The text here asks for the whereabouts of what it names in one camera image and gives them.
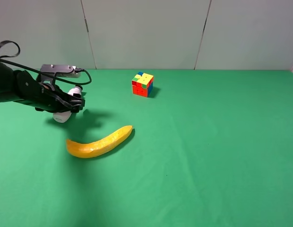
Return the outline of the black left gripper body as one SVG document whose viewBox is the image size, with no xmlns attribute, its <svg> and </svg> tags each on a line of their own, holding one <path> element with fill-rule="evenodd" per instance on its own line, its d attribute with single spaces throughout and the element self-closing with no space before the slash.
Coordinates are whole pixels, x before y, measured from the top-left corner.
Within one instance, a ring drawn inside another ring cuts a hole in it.
<svg viewBox="0 0 293 227">
<path fill-rule="evenodd" d="M 14 71 L 16 79 L 15 93 L 17 99 L 14 101 L 19 104 L 28 105 L 37 109 L 48 111 L 48 106 L 64 106 L 58 95 L 52 90 L 38 83 L 25 70 Z"/>
</svg>

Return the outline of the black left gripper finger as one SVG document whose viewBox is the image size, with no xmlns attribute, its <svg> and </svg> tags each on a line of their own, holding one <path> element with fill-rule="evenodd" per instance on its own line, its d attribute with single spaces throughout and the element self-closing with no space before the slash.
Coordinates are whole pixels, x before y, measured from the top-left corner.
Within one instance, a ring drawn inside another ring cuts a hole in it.
<svg viewBox="0 0 293 227">
<path fill-rule="evenodd" d="M 62 112 L 68 112 L 70 111 L 71 113 L 78 113 L 81 110 L 83 110 L 84 106 L 82 105 L 76 105 L 73 106 L 71 108 L 68 108 L 66 106 L 53 106 L 53 105 L 49 105 L 48 106 L 48 112 L 50 113 L 62 113 Z"/>
<path fill-rule="evenodd" d="M 85 105 L 85 99 L 81 91 L 64 92 L 62 95 L 63 105 Z"/>
</svg>

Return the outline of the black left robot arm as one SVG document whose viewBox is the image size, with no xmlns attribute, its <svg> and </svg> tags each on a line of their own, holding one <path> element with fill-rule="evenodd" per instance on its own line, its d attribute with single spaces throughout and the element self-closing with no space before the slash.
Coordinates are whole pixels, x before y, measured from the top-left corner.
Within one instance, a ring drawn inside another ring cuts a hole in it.
<svg viewBox="0 0 293 227">
<path fill-rule="evenodd" d="M 84 69 L 69 65 L 44 64 L 34 79 L 27 70 L 13 70 L 0 59 L 0 103 L 16 102 L 37 111 L 78 113 L 85 106 L 82 86 L 64 77 L 76 78 Z"/>
</svg>

